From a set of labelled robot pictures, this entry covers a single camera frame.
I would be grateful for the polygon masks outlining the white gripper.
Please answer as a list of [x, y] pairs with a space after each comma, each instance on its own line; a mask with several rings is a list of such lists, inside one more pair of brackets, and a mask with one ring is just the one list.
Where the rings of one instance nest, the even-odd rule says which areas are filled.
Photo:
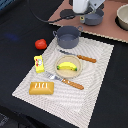
[[73, 11], [77, 14], [82, 14], [91, 8], [95, 12], [103, 2], [104, 0], [73, 0]]

